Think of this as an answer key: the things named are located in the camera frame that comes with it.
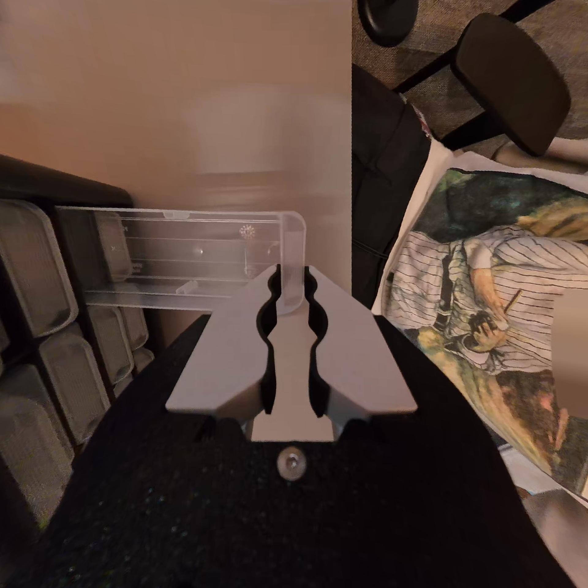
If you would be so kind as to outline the black office chair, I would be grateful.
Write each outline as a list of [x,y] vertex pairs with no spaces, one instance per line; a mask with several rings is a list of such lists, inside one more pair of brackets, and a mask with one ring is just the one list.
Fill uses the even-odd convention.
[[566,119],[571,97],[555,64],[518,26],[551,1],[515,1],[502,13],[482,13],[463,29],[455,44],[435,54],[392,94],[357,65],[352,65],[352,130],[369,125],[369,103],[377,107],[450,68],[453,77],[481,107],[480,114],[450,131],[440,142],[451,151],[507,136],[526,154],[538,158],[548,151]]

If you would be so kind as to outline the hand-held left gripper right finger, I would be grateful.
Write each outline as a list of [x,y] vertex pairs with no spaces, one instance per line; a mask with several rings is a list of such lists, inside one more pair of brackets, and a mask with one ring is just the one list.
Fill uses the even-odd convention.
[[311,346],[308,392],[338,440],[352,420],[409,415],[417,403],[373,313],[313,266],[305,267]]

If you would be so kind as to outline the black drawer organizer cabinet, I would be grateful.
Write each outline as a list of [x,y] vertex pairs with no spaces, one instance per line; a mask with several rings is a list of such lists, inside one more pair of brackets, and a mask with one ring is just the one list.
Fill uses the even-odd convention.
[[[63,256],[68,279],[72,285],[79,312],[82,334],[87,337],[98,361],[100,377],[106,385],[107,395],[114,400],[114,390],[107,383],[107,372],[91,326],[87,305],[82,292],[82,280],[75,265],[68,233],[58,217],[57,206],[85,208],[133,208],[127,191],[105,183],[80,178],[75,175],[34,165],[19,159],[1,155],[1,199],[29,202],[46,213],[56,232],[56,240]],[[38,347],[41,338],[34,338],[21,309],[6,269],[1,265],[1,322],[7,328],[9,345],[1,352],[8,369],[22,364],[33,364],[53,402],[56,396],[49,381],[48,372],[40,362]],[[31,506],[25,505],[24,491],[17,489],[17,482],[1,460],[1,554],[17,554],[32,545],[40,534],[40,523],[33,520]]]

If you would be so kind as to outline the set of clear organizer drawers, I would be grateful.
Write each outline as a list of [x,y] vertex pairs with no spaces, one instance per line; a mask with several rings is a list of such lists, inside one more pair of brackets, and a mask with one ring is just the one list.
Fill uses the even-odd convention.
[[81,450],[111,406],[47,214],[1,201],[1,267],[32,335],[32,359],[1,372],[1,459],[34,525],[61,502]]

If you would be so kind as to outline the black cloth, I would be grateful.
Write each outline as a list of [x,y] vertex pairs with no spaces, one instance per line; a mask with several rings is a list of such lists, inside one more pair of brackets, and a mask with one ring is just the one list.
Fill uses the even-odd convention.
[[352,296],[371,308],[431,140],[412,105],[352,64]]

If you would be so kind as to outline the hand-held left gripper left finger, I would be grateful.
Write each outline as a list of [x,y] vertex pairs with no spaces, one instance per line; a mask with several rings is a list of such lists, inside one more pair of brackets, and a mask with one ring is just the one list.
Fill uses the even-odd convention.
[[165,408],[170,413],[234,419],[244,426],[272,413],[281,266],[272,265],[212,312]]

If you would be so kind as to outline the clear plastic drawer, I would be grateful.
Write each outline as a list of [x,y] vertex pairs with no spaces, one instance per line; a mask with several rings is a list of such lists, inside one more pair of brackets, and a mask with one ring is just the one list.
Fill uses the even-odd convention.
[[277,265],[277,313],[302,303],[306,225],[296,212],[57,211],[87,305],[212,312]]

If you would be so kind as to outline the white printed t-shirt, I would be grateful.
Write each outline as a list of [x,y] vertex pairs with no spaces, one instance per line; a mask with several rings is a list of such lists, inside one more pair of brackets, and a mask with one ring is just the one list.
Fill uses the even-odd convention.
[[510,168],[430,141],[371,311],[474,411],[587,500],[587,418],[556,390],[552,327],[587,293],[587,176]]

